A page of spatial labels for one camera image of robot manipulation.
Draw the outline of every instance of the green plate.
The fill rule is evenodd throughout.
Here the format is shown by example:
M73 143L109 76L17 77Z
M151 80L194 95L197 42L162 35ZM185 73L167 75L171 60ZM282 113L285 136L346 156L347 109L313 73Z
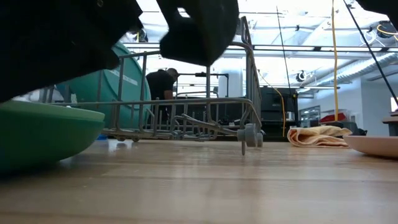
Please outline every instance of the green plate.
M55 163L90 146L104 114L9 101L0 105L0 173Z

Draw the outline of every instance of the ceiling duct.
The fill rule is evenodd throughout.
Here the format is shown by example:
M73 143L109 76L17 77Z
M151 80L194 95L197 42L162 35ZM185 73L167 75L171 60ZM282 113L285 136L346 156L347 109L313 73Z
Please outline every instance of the ceiling duct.
M396 53L385 54L377 58L377 61L379 62L382 68L388 66L392 62L396 62L397 60L398 60L398 54ZM371 73L376 70L377 70L377 65L373 58L370 58L368 60L358 60L337 70L337 82L338 83L347 82L354 78L361 77L365 74ZM321 78L320 80L311 82L306 85L317 85L317 86L326 85L333 83L333 80L334 80L334 73L331 72L326 76L324 76L324 78Z
M345 63L342 63L342 64L338 65L338 69L343 68L345 66L348 66L349 64L354 63L357 60L350 60L350 61L347 61ZM314 70L314 71L310 72L311 75L309 77L307 77L304 80L304 82L302 82L300 84L300 86L306 86L306 85L309 85L309 84L314 84L317 80L320 80L321 78L328 76L330 74L331 70L333 70L333 69L328 69L328 70L324 70L324 71L321 71L321 72L319 70Z

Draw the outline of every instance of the cable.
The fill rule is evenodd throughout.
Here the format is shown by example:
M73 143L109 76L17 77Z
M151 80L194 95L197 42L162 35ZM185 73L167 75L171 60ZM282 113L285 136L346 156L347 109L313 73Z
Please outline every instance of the cable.
M331 0L331 33L333 34L333 50L335 52L335 71L334 71L334 89L335 89L335 121L338 121L338 95L337 95L337 49L336 49L336 30L335 30L335 0Z
M385 45L380 41L380 40L377 40L377 39L375 39L377 42L379 42L383 47L385 47Z
M376 35L374 34L374 32L370 32L371 34L369 34L369 32L366 32L366 35L368 35L368 36L370 36L371 37L371 39L370 40L368 40L368 39L366 39L370 44L371 43L373 43L375 40L376 40ZM362 44L360 45L360 46L362 46L362 45L365 45L365 41L362 39L362 37L361 36L359 36L359 40L362 42Z
M362 31L361 31L361 28L359 27L358 23L356 22L356 19L355 19L353 13L351 12L351 9L349 8L347 2L346 2L345 0L343 0L343 1L344 1L344 4L346 5L346 8L347 8L349 14L351 15L351 17L352 17L353 20L354 20L355 26L358 28L359 33L361 34L362 38L364 39L364 35L363 35ZM389 89L389 91L390 91L392 97L394 98L394 100L395 100L395 102L396 102L396 104L397 104L397 106L398 106L398 99L397 99L397 96L396 96L396 94L394 93L394 90L392 90L392 88L391 88L391 86L390 86L390 83L388 82L388 80L387 80L387 78L386 78L386 75L384 74L383 69L382 69L381 66L380 66L379 61L377 61L377 58L376 58L376 56L374 55L371 46L369 45L369 43L368 43L366 40L365 40L365 43L366 43L366 46L368 46L369 52L371 53L372 58L374 59L376 65L377 65L377 68L378 68L379 71L380 71L381 76L383 77L383 79L384 79L384 81L385 81L385 83L386 83L386 85L387 85L387 87L388 87L388 89Z
M379 24L379 25L377 26L377 30L378 30L379 32L382 32L383 34L394 35L394 38L395 38L396 40L398 40L398 37L396 36L396 35L398 35L398 32L395 32L395 33L386 32L386 31L384 31L384 30L381 30L380 27L382 27L381 24Z
M273 89L279 94L279 96L280 96L280 100L281 100L281 103L282 103L282 112L283 112L283 117L284 117L284 125L283 125L283 128L282 128L282 137L285 137L285 130L286 130L286 114L285 114L285 101L284 101L284 97L282 96L282 94L280 93L280 91L278 91L278 89L274 88L271 84L269 84L269 83L267 82L267 80L266 80L260 73L259 73L258 75L265 81L265 83L266 83L268 86L271 86L271 88L273 88Z
M395 33L387 32L387 31L381 30L380 27L382 27L381 24L379 24L379 25L377 26L377 30L378 30L379 32L382 32L383 34L398 35L398 32L395 32Z
M286 68L286 76L287 76L287 84L289 85L289 96L292 99L292 104L293 107L296 108L295 101L293 99L293 94L292 94L292 89L290 87L290 80L289 80L289 69L287 68L287 61L286 61L286 53L285 53L285 45L284 45L284 38L282 35L282 28L280 26L280 19L279 19L279 10L278 6L276 6L276 16L278 18L278 26L279 26L279 35L280 35L280 41L282 42L282 51L284 53L284 60L285 60L285 68ZM284 101L282 97L282 106L283 106L283 111L284 111L284 134L285 134L285 124L286 124L286 118L285 118L285 108L284 108Z

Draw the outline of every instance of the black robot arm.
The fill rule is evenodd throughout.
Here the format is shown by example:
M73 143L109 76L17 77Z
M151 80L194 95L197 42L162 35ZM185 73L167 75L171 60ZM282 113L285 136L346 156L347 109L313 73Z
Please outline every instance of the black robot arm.
M365 10L385 14L389 17L392 25L398 27L398 14L391 1L387 0L356 0Z
M237 0L157 1L170 28L160 42L164 57L211 65L232 41ZM143 28L135 0L5 0L0 6L0 103L117 67L112 46L127 31ZM178 7L190 18L182 18Z

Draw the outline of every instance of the black cable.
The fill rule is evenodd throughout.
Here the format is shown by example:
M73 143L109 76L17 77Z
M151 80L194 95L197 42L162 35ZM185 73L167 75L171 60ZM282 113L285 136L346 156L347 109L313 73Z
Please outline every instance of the black cable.
M289 69L287 68L287 61L286 61L286 53L285 53L285 45L284 45L284 38L282 36L282 28L280 27L280 19L279 19L279 10L278 6L276 7L276 16L278 18L278 25L279 25L279 35L280 35L280 41L282 42L282 51L284 53L284 60L285 60L285 68L286 68L286 76L287 76L287 84L289 85L289 93L290 93L290 99L292 100L292 104L294 107L294 110L296 108L295 101L293 99L293 94L292 94L292 89L290 87L290 80L289 80Z
M353 20L354 20L354 23L355 23L356 28L358 28L359 33L361 34L361 37L362 37L363 40L365 41L365 44L366 44L366 46L368 47L369 52L371 53L372 58L374 59L376 65L377 65L377 68L379 69L380 74L381 74L381 76L383 77L383 79L384 79L384 81L385 81L385 83L386 83L388 89L390 90L390 93L391 93L392 97L394 97L394 100L395 100L395 102L396 102L396 104L397 104L397 106L398 106L398 99L397 99L397 97L396 97L396 94L394 93L394 90L392 90L392 88L391 88L391 86L390 86L390 83L388 82L388 80L387 80L387 78L386 78L386 75L384 74L384 72L383 72L383 70L382 70L382 68L381 68L381 66L380 66L380 64L379 64L379 62L377 61L376 56L374 55L374 53L373 53L373 51L372 51L371 46L369 45L368 41L366 40L365 36L363 35L362 30L361 30L361 28L359 27L358 23L356 22L356 19L355 19L353 13L351 12L351 9L349 8L347 2L346 2L345 0L343 0L343 1L344 1L344 4L346 5L346 7L347 7L347 9L348 9L349 14L351 15L351 17L352 17Z

